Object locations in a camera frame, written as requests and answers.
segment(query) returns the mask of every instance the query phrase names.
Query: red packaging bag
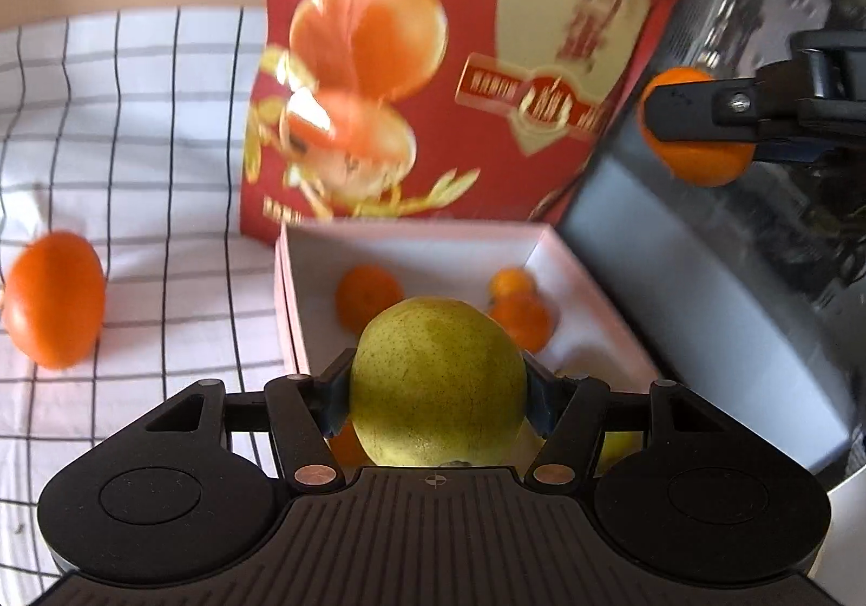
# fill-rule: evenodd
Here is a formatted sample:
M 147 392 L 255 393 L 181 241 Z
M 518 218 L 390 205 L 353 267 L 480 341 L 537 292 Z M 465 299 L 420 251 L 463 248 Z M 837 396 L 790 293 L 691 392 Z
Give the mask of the red packaging bag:
M 526 219 L 578 173 L 677 0 L 267 0 L 241 229 Z

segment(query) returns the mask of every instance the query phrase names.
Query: grid pattern fabric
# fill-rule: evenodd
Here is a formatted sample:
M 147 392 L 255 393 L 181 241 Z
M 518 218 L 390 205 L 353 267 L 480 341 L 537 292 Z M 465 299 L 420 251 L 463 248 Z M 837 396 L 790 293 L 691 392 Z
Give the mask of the grid pattern fabric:
M 0 33 L 0 282 L 51 230 L 107 275 L 89 359 L 38 368 L 0 329 L 0 604 L 58 577 L 36 525 L 63 466 L 199 378 L 228 392 L 283 373 L 274 254 L 241 238 L 244 122 L 263 10 L 176 8 Z M 235 452 L 274 475 L 266 435 Z

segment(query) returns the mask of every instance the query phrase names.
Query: tangerine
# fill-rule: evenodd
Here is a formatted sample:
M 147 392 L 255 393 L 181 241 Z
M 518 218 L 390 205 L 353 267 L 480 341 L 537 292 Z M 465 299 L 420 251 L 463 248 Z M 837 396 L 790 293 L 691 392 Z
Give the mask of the tangerine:
M 670 68 L 647 85 L 638 107 L 638 124 L 649 148 L 670 168 L 674 176 L 694 186 L 724 186 L 738 179 L 752 163 L 755 145 L 658 140 L 646 127 L 644 102 L 661 85 L 712 80 L 710 75 L 697 68 Z
M 416 93 L 439 69 L 448 21 L 439 0 L 301 0 L 289 49 L 319 89 L 374 102 Z
M 540 352 L 553 336 L 553 317 L 532 293 L 514 293 L 494 300 L 490 317 L 499 322 L 521 349 Z
M 337 286 L 337 318 L 349 332 L 361 336 L 374 317 L 401 300 L 403 287 L 391 273 L 375 264 L 356 266 Z
M 43 368 L 85 359 L 100 335 L 106 283 L 88 240 L 58 231 L 25 249 L 6 277 L 3 324 L 16 347 Z
M 361 446 L 361 441 L 358 440 L 358 433 L 355 432 L 352 420 L 346 420 L 339 434 L 328 440 L 328 445 L 331 447 L 333 457 L 342 467 L 352 469 L 372 464 L 372 460 L 367 457 L 367 453 Z
M 493 300 L 511 296 L 514 293 L 534 294 L 536 291 L 533 275 L 522 267 L 502 269 L 494 274 L 488 286 Z

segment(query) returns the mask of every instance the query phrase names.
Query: orange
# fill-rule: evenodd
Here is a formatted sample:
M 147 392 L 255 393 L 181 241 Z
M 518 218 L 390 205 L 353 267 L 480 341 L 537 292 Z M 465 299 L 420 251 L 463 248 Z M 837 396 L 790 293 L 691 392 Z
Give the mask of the orange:
M 553 336 L 553 318 L 544 301 L 530 293 L 514 293 L 494 300 L 490 317 L 527 352 L 540 352 Z
M 427 85 L 447 42 L 439 0 L 301 0 L 288 36 L 319 89 L 387 102 Z
M 367 457 L 367 453 L 361 446 L 361 441 L 358 440 L 358 433 L 355 433 L 352 420 L 345 422 L 339 435 L 328 440 L 328 445 L 331 446 L 333 457 L 342 467 L 354 468 L 372 464 L 372 460 Z
M 493 300 L 511 296 L 514 293 L 534 294 L 536 291 L 535 279 L 529 271 L 521 267 L 502 269 L 490 279 L 488 289 Z
M 356 266 L 337 286 L 337 317 L 344 328 L 360 336 L 374 317 L 401 300 L 403 287 L 388 271 L 375 264 Z
M 641 95 L 638 124 L 649 148 L 664 161 L 677 178 L 695 186 L 724 186 L 746 172 L 755 155 L 753 144 L 701 144 L 689 141 L 661 141 L 644 123 L 644 101 L 659 85 L 712 81 L 697 68 L 670 68 L 657 75 Z
M 39 366 L 61 369 L 90 354 L 105 306 L 105 277 L 94 248 L 72 232 L 54 232 L 30 244 L 12 265 L 3 324 Z
M 339 90 L 299 90 L 280 118 L 293 163 L 346 202 L 377 199 L 415 163 L 415 136 L 396 110 Z

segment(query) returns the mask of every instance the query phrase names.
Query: pear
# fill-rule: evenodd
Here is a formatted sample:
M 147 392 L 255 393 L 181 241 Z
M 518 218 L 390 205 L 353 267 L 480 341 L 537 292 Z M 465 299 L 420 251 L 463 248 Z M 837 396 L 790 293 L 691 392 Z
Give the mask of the pear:
M 349 412 L 377 465 L 498 465 L 526 403 L 521 351 L 467 303 L 402 301 L 374 318 L 358 342 Z

